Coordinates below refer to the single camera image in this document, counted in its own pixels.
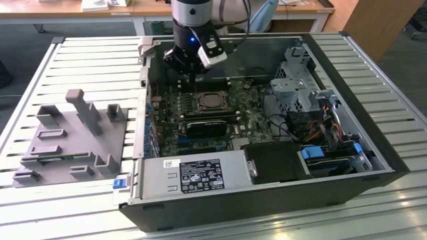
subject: blue connector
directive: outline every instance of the blue connector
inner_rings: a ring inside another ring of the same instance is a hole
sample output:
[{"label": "blue connector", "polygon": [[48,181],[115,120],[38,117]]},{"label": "blue connector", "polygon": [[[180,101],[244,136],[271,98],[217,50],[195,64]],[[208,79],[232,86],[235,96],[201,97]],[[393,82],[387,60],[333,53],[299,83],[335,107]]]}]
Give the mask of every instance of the blue connector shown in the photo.
[{"label": "blue connector", "polygon": [[112,189],[124,189],[127,187],[127,179],[116,178],[112,182]]},{"label": "blue connector", "polygon": [[363,149],[359,143],[353,144],[353,149],[356,150],[357,153],[361,153]]},{"label": "blue connector", "polygon": [[309,158],[320,158],[324,157],[325,154],[323,153],[320,146],[308,146],[300,151],[301,157],[304,159]]}]

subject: yellow wire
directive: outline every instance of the yellow wire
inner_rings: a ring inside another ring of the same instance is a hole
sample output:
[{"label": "yellow wire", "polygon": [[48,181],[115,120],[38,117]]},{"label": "yellow wire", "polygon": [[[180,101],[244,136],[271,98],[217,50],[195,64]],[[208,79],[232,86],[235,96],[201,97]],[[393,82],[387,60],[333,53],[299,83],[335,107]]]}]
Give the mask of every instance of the yellow wire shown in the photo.
[{"label": "yellow wire", "polygon": [[319,130],[304,142],[309,141],[311,139],[316,138],[319,134],[321,133],[321,130]]}]

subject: metal slatted table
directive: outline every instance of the metal slatted table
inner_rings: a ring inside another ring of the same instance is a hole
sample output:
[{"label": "metal slatted table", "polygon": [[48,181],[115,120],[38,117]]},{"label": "metal slatted table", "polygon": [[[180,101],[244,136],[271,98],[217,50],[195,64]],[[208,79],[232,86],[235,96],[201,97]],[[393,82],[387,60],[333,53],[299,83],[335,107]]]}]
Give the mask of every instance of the metal slatted table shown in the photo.
[{"label": "metal slatted table", "polygon": [[312,34],[411,173],[343,205],[288,212],[172,232],[144,233],[112,203],[112,180],[10,188],[36,133],[41,104],[85,91],[97,109],[129,108],[121,174],[132,170],[140,65],[139,37],[67,38],[52,44],[0,137],[0,235],[14,239],[425,239],[427,119],[349,37]]}]

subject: blue drive bracket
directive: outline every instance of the blue drive bracket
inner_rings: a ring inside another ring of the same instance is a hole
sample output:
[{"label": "blue drive bracket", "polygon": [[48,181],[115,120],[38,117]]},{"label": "blue drive bracket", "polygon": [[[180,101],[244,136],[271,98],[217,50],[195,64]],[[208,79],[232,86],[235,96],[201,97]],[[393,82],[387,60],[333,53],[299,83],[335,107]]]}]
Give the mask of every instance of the blue drive bracket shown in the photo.
[{"label": "blue drive bracket", "polygon": [[323,153],[321,147],[320,146],[308,146],[300,151],[301,157],[304,159],[311,159],[311,158],[320,158],[324,157],[325,154]]}]

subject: wooden table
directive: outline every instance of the wooden table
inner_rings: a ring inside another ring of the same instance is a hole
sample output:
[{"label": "wooden table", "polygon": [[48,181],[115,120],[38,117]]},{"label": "wooden table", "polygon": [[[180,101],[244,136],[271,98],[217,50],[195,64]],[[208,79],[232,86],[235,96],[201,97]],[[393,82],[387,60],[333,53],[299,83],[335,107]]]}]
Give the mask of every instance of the wooden table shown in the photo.
[{"label": "wooden table", "polygon": [[[320,32],[333,8],[325,8],[317,0],[305,0],[303,6],[279,6],[273,20],[313,20],[311,32]],[[81,12],[81,0],[0,0],[0,24],[107,23],[133,22],[137,36],[145,32],[144,22],[171,21],[172,8],[155,0],[131,0],[128,7]]]},{"label": "wooden table", "polygon": [[68,24],[132,22],[135,0],[128,7],[109,6],[109,10],[81,12],[81,0],[0,0],[0,24]]}]

